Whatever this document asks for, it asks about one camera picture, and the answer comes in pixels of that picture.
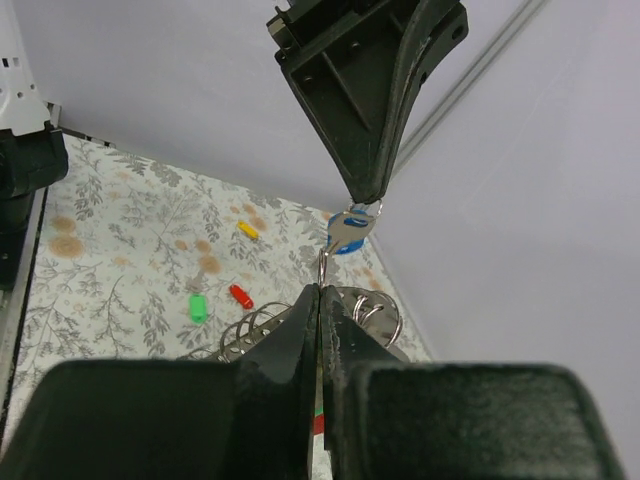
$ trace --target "leaf pattern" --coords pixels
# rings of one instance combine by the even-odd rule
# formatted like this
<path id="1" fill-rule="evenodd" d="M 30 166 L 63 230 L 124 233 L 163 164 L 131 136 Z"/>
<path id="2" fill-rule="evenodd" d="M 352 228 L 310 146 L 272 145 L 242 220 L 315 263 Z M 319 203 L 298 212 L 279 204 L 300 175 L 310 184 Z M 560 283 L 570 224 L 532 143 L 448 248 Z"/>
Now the leaf pattern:
<path id="1" fill-rule="evenodd" d="M 291 303 L 316 280 L 318 248 L 326 242 L 323 212 L 113 148 L 65 141 L 70 171 L 47 197 L 8 436 L 56 363 L 175 358 L 215 344 L 243 314 L 229 285 L 241 285 L 256 305 Z M 238 221 L 260 238 L 245 236 Z M 199 273 L 209 304 L 202 325 L 188 312 L 188 285 Z M 332 259 L 328 280 L 398 298 L 368 243 Z M 407 323 L 398 345 L 413 359 L 426 358 Z"/>

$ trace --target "red marking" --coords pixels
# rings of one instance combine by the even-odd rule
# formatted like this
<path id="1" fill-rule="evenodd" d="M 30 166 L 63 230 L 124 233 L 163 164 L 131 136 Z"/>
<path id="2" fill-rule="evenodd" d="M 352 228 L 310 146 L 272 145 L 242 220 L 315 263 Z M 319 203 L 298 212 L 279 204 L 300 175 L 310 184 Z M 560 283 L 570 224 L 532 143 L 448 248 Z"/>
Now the red marking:
<path id="1" fill-rule="evenodd" d="M 313 434 L 320 435 L 324 433 L 324 413 L 313 419 Z"/>
<path id="2" fill-rule="evenodd" d="M 240 305 L 247 310 L 253 308 L 253 300 L 247 292 L 242 290 L 239 285 L 233 284 L 229 287 L 229 292 L 233 295 Z"/>

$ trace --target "silver key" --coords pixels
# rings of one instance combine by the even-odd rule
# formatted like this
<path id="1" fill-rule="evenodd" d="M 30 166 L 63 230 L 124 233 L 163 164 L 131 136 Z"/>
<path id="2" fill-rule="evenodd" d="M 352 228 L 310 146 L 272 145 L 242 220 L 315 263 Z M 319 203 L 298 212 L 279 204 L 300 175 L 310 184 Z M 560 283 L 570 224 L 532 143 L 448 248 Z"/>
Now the silver key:
<path id="1" fill-rule="evenodd" d="M 198 271 L 198 274 L 187 282 L 187 290 L 191 293 L 202 292 L 202 282 L 204 281 L 204 268 Z"/>
<path id="2" fill-rule="evenodd" d="M 342 212 L 329 226 L 328 233 L 331 237 L 331 244 L 325 252 L 328 255 L 333 255 L 338 249 L 363 240 L 369 235 L 375 223 L 376 217 L 366 213 Z"/>

